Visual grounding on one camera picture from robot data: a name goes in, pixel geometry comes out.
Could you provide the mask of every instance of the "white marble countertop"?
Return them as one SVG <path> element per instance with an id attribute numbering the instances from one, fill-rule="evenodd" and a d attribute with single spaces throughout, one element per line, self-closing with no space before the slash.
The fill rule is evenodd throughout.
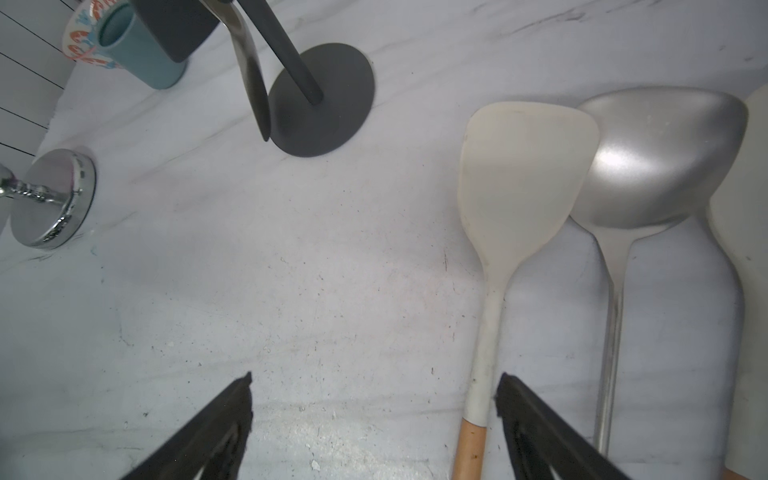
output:
<path id="1" fill-rule="evenodd" d="M 324 157 L 260 140 L 223 27 L 168 91 L 74 70 L 41 151 L 91 155 L 98 187 L 62 248 L 0 237 L 0 477 L 119 478 L 250 370 L 241 478 L 448 478 L 482 297 L 455 200 L 470 115 L 768 81 L 762 0 L 274 7 L 300 51 L 341 41 L 373 62 L 368 120 Z M 587 437 L 606 288 L 569 221 L 506 296 L 499 373 Z M 625 312 L 611 459 L 638 480 L 718 478 L 740 294 L 699 220 L 635 245 Z M 499 427 L 484 478 L 512 475 Z"/>

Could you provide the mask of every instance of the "ladle handle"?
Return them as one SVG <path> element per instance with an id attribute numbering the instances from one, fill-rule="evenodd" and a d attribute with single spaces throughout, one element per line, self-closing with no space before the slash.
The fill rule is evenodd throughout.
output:
<path id="1" fill-rule="evenodd" d="M 250 108 L 256 117 L 261 137 L 267 141 L 272 134 L 270 103 L 259 66 L 256 46 L 253 44 L 253 38 L 250 36 L 245 19 L 232 3 L 220 2 L 219 0 L 200 0 L 200 3 L 218 18 L 230 33 Z"/>
<path id="2" fill-rule="evenodd" d="M 462 427 L 458 433 L 453 480 L 480 480 L 485 453 L 485 430 L 488 411 L 495 391 L 494 370 L 498 355 L 498 331 L 502 321 L 502 304 L 509 278 L 488 281 L 485 305 L 475 341 L 472 376 L 464 406 Z"/>
<path id="3" fill-rule="evenodd" d="M 603 366 L 600 374 L 598 413 L 594 424 L 594 447 L 604 457 L 608 456 L 611 440 L 611 419 L 614 411 L 614 395 L 619 366 L 621 320 L 624 311 L 624 274 L 631 241 L 618 238 L 598 238 L 608 270 L 608 319 L 603 344 Z"/>

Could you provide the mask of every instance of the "teal cup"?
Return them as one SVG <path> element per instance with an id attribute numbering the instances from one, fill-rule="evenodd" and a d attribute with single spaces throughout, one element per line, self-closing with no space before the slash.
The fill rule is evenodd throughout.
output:
<path id="1" fill-rule="evenodd" d="M 169 88 L 184 74 L 187 61 L 171 60 L 128 2 L 114 6 L 94 30 L 98 49 L 152 88 Z"/>

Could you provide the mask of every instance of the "ceramic cup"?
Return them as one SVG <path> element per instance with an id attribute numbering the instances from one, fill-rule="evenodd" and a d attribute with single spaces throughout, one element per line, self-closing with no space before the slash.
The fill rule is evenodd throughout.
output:
<path id="1" fill-rule="evenodd" d="M 61 51 L 72 60 L 104 68 L 119 68 L 118 63 L 96 48 L 93 32 L 98 19 L 116 0 L 84 0 L 72 13 L 61 37 Z"/>
<path id="2" fill-rule="evenodd" d="M 102 15 L 94 33 L 99 51 L 157 90 L 173 86 L 187 67 L 186 60 L 176 63 L 166 55 L 127 1 Z"/>

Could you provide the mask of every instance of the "white tile wall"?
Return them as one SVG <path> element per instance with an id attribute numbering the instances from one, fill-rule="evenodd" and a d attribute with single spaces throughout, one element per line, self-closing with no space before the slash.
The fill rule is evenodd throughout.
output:
<path id="1" fill-rule="evenodd" d="M 61 36 L 78 0 L 0 0 L 0 164 L 23 176 L 74 61 Z M 10 207 L 0 199 L 0 231 Z"/>

